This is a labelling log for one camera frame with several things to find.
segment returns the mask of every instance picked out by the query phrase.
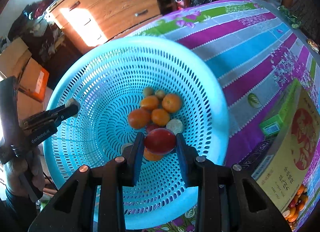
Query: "wooden dresser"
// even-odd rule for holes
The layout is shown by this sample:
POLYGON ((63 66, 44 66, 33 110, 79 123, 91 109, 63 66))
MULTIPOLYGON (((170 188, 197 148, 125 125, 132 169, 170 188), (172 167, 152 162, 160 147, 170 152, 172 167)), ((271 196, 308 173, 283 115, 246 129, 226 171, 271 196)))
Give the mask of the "wooden dresser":
POLYGON ((59 0, 48 13, 85 54, 160 10, 157 0, 59 0))

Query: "human hand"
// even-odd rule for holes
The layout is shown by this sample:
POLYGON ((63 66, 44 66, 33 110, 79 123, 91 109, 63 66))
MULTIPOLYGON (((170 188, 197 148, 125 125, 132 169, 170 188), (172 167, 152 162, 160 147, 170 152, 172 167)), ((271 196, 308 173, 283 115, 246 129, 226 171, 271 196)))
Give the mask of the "human hand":
MULTIPOLYGON (((33 174, 32 183, 40 191, 44 188, 44 176, 40 161, 40 150, 36 147, 33 150, 33 165, 30 167, 33 174)), ((20 182, 19 175, 28 169, 28 163, 24 158, 14 158, 4 165, 6 186, 9 192, 15 196, 28 197, 28 192, 20 182)))

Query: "pile of tomatoes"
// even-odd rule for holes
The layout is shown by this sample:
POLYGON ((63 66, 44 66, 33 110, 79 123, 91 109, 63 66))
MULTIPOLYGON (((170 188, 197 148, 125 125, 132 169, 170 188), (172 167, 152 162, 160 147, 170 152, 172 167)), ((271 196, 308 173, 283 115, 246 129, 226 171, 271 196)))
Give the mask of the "pile of tomatoes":
POLYGON ((282 213, 285 220, 288 221, 292 230, 295 229, 296 227, 295 221, 299 216, 299 212, 304 209, 308 201, 307 190, 308 188, 302 184, 298 189, 296 195, 293 197, 292 201, 290 202, 289 206, 282 213))
POLYGON ((134 129, 146 127, 143 155, 149 161, 159 161, 176 146, 175 133, 164 127, 170 121, 170 114, 181 109, 182 99, 163 90, 154 93, 151 87, 146 87, 143 95, 140 108, 129 113, 128 123, 134 129))

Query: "silver bolt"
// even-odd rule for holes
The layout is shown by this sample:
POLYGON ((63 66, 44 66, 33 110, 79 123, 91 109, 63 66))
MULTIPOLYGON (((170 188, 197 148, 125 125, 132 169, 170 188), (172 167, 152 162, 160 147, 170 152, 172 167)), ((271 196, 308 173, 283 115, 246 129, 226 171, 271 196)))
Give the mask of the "silver bolt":
POLYGON ((123 157, 123 156, 118 156, 118 157, 115 159, 115 161, 116 161, 117 163, 122 163, 122 162, 124 162, 124 157, 123 157))
POLYGON ((86 172, 88 169, 89 169, 89 167, 87 165, 82 165, 82 166, 80 166, 79 171, 86 172))
POLYGON ((196 161, 198 163, 204 163, 205 162, 205 157, 204 156, 197 156, 196 157, 196 161))
POLYGON ((241 171, 242 167, 239 164, 235 164, 234 166, 232 166, 232 169, 234 169, 235 171, 241 171))

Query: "blue plastic basket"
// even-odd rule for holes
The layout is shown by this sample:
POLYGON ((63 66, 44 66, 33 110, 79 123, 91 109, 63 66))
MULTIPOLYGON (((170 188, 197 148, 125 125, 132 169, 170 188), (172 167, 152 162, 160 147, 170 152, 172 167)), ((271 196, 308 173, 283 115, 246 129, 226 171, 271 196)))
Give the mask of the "blue plastic basket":
MULTIPOLYGON (((82 164, 91 168, 119 156, 138 131, 127 122, 139 107, 146 86, 177 93, 183 107, 172 118, 184 123, 183 136, 216 164, 223 164, 228 144, 228 110, 220 85, 207 65, 189 49, 155 37, 132 37, 108 42, 88 52, 63 76, 48 109, 74 97, 79 116, 62 122, 44 142, 50 174, 61 187, 82 164)), ((164 224, 197 202, 198 189, 185 188, 176 154, 158 162, 143 160, 133 188, 124 187, 127 229, 164 224)), ((97 193, 95 220, 99 194, 97 193)))

